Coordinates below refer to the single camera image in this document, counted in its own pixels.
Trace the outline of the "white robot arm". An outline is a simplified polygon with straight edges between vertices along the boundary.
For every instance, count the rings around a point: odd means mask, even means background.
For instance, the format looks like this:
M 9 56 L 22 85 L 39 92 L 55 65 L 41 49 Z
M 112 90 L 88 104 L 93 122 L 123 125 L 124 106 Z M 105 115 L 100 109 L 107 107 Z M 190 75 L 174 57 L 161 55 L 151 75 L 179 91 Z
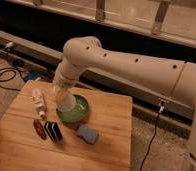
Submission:
M 196 171 L 196 64 L 181 60 L 109 51 L 98 38 L 78 37 L 63 46 L 62 62 L 53 80 L 56 109 L 69 112 L 77 101 L 69 89 L 89 68 L 98 68 L 135 83 L 167 101 L 194 110 L 194 118 L 182 171 Z

